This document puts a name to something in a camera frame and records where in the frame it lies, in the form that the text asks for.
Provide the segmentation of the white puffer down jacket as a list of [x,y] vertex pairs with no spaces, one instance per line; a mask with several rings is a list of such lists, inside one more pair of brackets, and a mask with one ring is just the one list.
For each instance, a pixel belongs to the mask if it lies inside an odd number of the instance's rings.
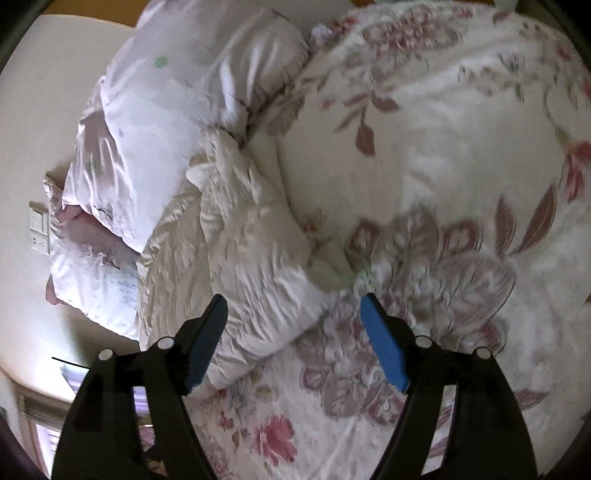
[[213,296],[228,302],[211,364],[189,391],[198,401],[313,327],[353,281],[322,219],[315,217],[305,232],[291,214],[273,140],[262,137],[243,150],[216,129],[201,136],[137,271],[142,348],[200,316]]

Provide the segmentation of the pink tree-print pillow near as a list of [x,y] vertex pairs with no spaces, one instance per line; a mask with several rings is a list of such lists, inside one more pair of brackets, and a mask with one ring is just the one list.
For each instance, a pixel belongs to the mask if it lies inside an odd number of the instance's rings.
[[296,25],[250,1],[152,1],[78,124],[63,202],[141,251],[201,133],[245,138],[308,60]]

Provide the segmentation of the white wall switch socket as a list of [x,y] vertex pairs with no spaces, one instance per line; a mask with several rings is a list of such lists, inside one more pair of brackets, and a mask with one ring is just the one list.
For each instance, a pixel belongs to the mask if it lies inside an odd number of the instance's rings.
[[43,255],[50,254],[48,212],[43,206],[29,204],[29,233],[31,248]]

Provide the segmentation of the dark monitor screen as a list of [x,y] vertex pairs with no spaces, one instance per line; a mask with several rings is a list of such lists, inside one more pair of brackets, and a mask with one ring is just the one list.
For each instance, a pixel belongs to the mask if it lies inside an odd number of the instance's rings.
[[87,373],[89,372],[89,368],[59,359],[57,357],[53,357],[53,360],[58,363],[60,372],[63,378],[65,379],[66,383],[69,385],[69,387],[73,390],[74,393],[77,393]]

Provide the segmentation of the pink tree-print pillow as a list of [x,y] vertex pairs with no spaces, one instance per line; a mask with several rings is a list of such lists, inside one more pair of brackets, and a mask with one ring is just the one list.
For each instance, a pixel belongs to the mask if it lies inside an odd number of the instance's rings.
[[130,340],[139,339],[138,254],[78,206],[62,204],[62,190],[43,180],[48,197],[49,298]]
[[152,1],[78,124],[63,202],[141,251],[201,133],[245,138],[308,60],[296,25],[250,1]]

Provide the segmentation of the floral bed quilt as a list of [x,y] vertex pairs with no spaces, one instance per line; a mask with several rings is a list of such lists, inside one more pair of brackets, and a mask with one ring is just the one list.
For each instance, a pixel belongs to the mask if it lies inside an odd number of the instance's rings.
[[187,406],[218,479],[367,479],[401,416],[374,293],[442,347],[488,347],[539,471],[590,415],[590,73],[562,31],[476,5],[350,11],[274,102],[288,207],[353,270],[335,304]]

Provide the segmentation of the pink tree-print pillow far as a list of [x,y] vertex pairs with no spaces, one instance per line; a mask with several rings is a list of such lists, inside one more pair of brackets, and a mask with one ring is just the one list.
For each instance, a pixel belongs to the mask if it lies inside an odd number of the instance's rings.
[[62,204],[62,190],[43,180],[48,197],[49,298],[130,340],[139,339],[138,254],[78,206]]

